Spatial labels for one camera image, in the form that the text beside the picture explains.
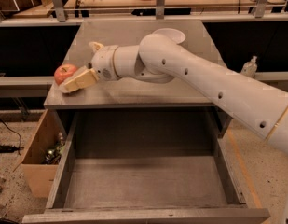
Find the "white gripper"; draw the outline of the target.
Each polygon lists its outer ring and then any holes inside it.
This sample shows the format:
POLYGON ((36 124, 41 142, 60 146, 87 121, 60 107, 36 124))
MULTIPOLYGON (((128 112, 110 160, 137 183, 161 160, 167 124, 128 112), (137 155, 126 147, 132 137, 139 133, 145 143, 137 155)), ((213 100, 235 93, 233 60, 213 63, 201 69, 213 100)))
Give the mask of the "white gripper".
POLYGON ((85 89, 96 84, 99 77, 104 81, 119 80, 114 64, 114 56, 118 45, 104 46, 99 42, 91 41, 89 42, 89 47, 93 52, 93 57, 90 61, 92 68, 83 66, 74 72, 72 76, 65 79, 59 86, 62 93, 85 89))

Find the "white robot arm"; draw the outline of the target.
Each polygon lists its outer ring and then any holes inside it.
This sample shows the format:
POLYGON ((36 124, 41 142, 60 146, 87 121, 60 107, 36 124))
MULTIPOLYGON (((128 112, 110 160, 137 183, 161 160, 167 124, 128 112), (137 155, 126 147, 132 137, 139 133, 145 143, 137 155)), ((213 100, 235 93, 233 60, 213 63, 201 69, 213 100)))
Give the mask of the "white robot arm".
POLYGON ((71 93, 100 79, 167 83, 178 77, 288 155, 288 92, 200 58, 184 49, 183 41, 180 35, 153 33, 135 46, 93 42, 91 68, 65 64, 54 79, 61 92, 71 93))

